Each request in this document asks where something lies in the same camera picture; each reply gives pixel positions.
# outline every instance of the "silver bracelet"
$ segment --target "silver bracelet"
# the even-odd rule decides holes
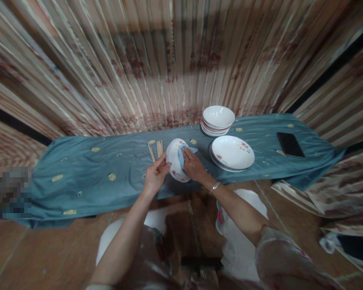
[[[213,193],[213,191],[215,190],[215,189],[217,189],[217,187],[220,185],[221,183],[220,183],[220,181],[218,181],[217,183],[215,183],[215,185],[213,186],[213,188],[210,190],[210,194],[211,193]]]

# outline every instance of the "chopsticks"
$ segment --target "chopsticks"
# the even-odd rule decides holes
[[[154,159],[153,150],[152,150],[152,148],[150,147],[149,142],[148,142],[148,147],[149,147],[150,155],[152,156],[152,160],[153,160],[153,163],[154,163],[156,160]]]
[[[157,141],[157,156],[160,158],[160,156],[163,155],[163,141]]]
[[[154,158],[153,150],[150,146],[153,143],[154,143],[154,140],[152,142],[148,142],[148,147],[149,147],[150,155],[152,156],[152,161],[154,163],[156,161],[156,159]],[[158,156],[158,158],[160,158],[160,156],[162,156],[164,153],[163,152],[163,141],[162,140],[157,141],[156,144],[157,144],[157,156]]]

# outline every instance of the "stack of plates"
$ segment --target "stack of plates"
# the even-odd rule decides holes
[[[234,136],[221,136],[210,146],[211,159],[219,168],[241,172],[254,163],[254,151],[245,141]]]
[[[211,106],[203,111],[200,126],[206,135],[218,137],[227,134],[234,120],[235,115],[230,109],[222,106]]]

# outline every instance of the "blue cloth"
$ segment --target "blue cloth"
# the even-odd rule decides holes
[[[184,156],[183,156],[183,152],[182,152],[182,148],[187,147],[189,150],[191,150],[192,153],[196,153],[198,152],[197,148],[194,147],[190,147],[187,144],[182,144],[181,147],[179,148],[179,161],[180,161],[180,165],[184,171]]]
[[[294,134],[305,158],[280,154],[277,132]],[[151,140],[163,140],[164,146],[175,138],[187,144],[196,140],[194,147],[199,149],[196,155],[208,173],[223,184],[284,179],[300,190],[315,183],[345,151],[321,139],[292,114],[237,118],[228,135],[245,140],[254,151],[254,164],[242,172],[224,171],[213,163],[209,146],[214,138],[204,135],[199,125],[123,136],[56,139],[32,172],[32,198],[23,201],[31,218],[21,221],[32,228],[58,227],[74,218],[131,206],[144,186],[145,170],[152,164],[148,149]],[[60,175],[61,179],[52,181]],[[200,190],[201,185],[193,180],[181,183],[168,175],[155,198]],[[8,218],[19,219],[19,215],[8,215]]]

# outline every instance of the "black phone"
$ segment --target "black phone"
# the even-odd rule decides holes
[[[304,152],[301,150],[296,137],[289,133],[277,133],[278,140],[280,141],[282,151],[288,156],[304,158]]]

